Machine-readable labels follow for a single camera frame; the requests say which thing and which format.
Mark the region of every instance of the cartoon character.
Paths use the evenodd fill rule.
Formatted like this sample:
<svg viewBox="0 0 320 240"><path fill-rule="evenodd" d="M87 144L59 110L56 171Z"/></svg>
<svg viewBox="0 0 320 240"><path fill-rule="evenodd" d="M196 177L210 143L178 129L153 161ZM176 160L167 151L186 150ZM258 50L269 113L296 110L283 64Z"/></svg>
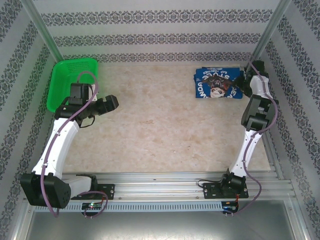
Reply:
<svg viewBox="0 0 320 240"><path fill-rule="evenodd" d="M226 79L222 76L212 75L204 80L203 83L206 83L210 87L210 97L211 98L220 98L223 97L228 88L231 86L232 81Z"/></svg>

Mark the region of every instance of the green basket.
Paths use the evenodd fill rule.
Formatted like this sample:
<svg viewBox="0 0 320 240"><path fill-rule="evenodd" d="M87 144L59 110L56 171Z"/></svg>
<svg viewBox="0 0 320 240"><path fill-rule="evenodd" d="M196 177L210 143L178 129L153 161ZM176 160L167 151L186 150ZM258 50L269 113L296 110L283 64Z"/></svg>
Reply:
<svg viewBox="0 0 320 240"><path fill-rule="evenodd" d="M93 58L80 58L64 60L53 67L46 101L46 106L50 112L54 113L62 101L69 97L71 83L76 83L78 75L83 71L92 72L98 79L98 62ZM95 80L91 75L83 74L79 83L94 84Z"/></svg>

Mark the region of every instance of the blue book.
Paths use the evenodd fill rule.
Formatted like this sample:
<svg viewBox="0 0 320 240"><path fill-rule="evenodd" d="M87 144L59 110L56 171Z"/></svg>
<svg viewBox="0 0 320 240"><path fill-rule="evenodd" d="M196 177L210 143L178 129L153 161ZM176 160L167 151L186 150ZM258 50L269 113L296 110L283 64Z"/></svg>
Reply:
<svg viewBox="0 0 320 240"><path fill-rule="evenodd" d="M195 71L196 98L242 99L243 93L232 82L240 76L239 67L203 67Z"/></svg>

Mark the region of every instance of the patterned wallpaper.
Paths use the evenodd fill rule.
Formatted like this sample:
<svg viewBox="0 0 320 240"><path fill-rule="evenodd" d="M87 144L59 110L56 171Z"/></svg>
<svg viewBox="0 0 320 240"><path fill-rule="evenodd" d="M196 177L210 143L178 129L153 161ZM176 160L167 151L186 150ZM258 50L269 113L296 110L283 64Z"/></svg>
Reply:
<svg viewBox="0 0 320 240"><path fill-rule="evenodd" d="M91 57L116 66L244 65L279 0L63 2L34 1L66 59Z"/></svg>
<svg viewBox="0 0 320 240"><path fill-rule="evenodd" d="M319 16L317 1L293 0L261 56L279 100L273 146L312 239L320 239Z"/></svg>
<svg viewBox="0 0 320 240"><path fill-rule="evenodd" d="M54 59L19 0L0 0L0 240L10 234L19 179L44 148L52 114L47 96Z"/></svg>

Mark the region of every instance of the marble floor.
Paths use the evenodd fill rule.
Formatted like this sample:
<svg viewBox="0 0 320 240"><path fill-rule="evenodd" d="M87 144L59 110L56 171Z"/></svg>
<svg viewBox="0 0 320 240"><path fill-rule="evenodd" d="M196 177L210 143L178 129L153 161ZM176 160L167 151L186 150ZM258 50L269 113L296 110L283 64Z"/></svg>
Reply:
<svg viewBox="0 0 320 240"><path fill-rule="evenodd" d="M249 99L196 99L198 67L99 65L98 97L115 95L119 107L79 130L64 172L225 171L242 144ZM249 170L270 170L262 140Z"/></svg>

